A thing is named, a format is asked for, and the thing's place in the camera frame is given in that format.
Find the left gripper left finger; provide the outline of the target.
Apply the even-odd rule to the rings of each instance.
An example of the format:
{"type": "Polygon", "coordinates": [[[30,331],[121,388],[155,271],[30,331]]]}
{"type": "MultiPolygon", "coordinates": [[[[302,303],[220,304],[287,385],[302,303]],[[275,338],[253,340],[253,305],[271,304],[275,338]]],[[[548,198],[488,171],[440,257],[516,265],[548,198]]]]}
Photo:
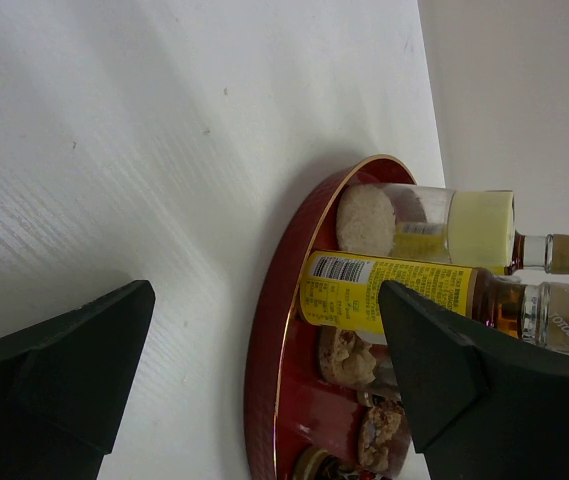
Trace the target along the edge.
{"type": "Polygon", "coordinates": [[[94,479],[114,447],[155,304],[136,280],[0,338],[0,479],[94,479]]]}

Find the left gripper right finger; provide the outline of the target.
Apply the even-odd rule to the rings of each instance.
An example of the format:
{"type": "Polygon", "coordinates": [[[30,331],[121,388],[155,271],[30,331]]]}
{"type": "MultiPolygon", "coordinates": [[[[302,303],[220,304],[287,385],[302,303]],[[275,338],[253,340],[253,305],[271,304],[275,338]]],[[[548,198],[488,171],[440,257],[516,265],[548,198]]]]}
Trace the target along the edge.
{"type": "Polygon", "coordinates": [[[569,356],[389,293],[384,333],[433,479],[569,479],[569,356]]]}

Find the black grinder salt jar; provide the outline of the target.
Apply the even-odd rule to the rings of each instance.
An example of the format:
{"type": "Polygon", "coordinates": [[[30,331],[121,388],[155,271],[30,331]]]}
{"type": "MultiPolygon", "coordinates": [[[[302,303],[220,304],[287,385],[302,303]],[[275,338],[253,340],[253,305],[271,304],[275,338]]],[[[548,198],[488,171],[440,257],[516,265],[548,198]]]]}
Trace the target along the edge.
{"type": "Polygon", "coordinates": [[[355,332],[321,327],[317,358],[321,375],[329,383],[382,396],[398,392],[387,347],[370,344],[355,332]]]}

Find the gold cap yellow bottle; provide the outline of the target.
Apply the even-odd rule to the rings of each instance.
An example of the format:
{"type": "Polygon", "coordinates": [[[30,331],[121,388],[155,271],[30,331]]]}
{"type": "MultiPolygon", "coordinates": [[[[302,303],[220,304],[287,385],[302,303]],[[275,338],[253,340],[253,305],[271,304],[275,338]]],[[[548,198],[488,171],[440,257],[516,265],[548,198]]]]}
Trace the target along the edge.
{"type": "Polygon", "coordinates": [[[498,272],[512,275],[515,271],[526,269],[569,275],[569,235],[535,236],[515,232],[510,263],[498,272]]]}

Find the black cap spice bottle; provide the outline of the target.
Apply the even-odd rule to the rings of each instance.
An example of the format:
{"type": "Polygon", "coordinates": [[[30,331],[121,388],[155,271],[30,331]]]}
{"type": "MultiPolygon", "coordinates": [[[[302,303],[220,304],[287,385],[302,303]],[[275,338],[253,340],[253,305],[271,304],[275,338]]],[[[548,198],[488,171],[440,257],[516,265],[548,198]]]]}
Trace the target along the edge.
{"type": "Polygon", "coordinates": [[[351,465],[315,446],[306,448],[296,460],[293,480],[386,480],[381,474],[351,465]]]}

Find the cream cap spice jar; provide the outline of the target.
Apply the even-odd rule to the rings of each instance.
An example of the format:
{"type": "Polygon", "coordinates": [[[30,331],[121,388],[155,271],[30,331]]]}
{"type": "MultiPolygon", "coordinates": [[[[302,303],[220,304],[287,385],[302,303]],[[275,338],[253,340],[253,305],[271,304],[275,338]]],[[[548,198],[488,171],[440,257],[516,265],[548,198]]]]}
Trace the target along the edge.
{"type": "Polygon", "coordinates": [[[514,194],[399,183],[353,185],[337,207],[341,251],[503,268],[515,243],[514,194]]]}

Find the yellow label brown bottle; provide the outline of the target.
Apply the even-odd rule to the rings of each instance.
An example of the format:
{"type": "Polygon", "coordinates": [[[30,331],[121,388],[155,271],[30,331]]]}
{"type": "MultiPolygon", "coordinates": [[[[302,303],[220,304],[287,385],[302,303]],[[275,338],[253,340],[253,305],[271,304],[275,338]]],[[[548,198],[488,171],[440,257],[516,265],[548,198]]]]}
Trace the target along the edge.
{"type": "Polygon", "coordinates": [[[310,324],[381,335],[389,293],[569,354],[569,284],[514,283],[484,268],[316,251],[303,269],[299,305],[310,324]]]}

